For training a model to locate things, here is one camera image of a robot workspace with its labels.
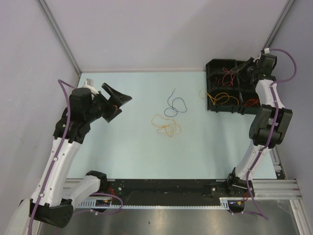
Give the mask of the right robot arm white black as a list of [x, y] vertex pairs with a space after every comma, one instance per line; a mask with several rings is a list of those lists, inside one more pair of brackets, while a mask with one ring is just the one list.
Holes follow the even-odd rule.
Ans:
[[277, 57], [264, 50], [257, 59], [250, 58], [238, 69], [254, 85], [260, 107], [249, 130], [250, 145], [228, 175], [225, 190], [230, 196], [240, 197], [253, 190], [253, 174], [259, 160], [283, 141], [289, 127], [292, 110], [282, 104], [278, 82], [271, 74], [276, 64]]

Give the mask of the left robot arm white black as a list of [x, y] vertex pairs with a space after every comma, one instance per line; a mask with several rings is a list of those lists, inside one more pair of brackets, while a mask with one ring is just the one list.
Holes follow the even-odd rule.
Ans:
[[132, 97], [102, 84], [108, 93], [105, 98], [93, 86], [84, 83], [66, 94], [67, 106], [53, 133], [51, 153], [43, 176], [29, 200], [27, 234], [32, 234], [33, 222], [40, 221], [58, 228], [65, 227], [77, 206], [90, 195], [104, 195], [109, 189], [105, 173], [91, 170], [83, 180], [64, 191], [64, 183], [74, 157], [81, 148], [91, 124], [103, 118], [112, 121], [121, 112], [121, 106]]

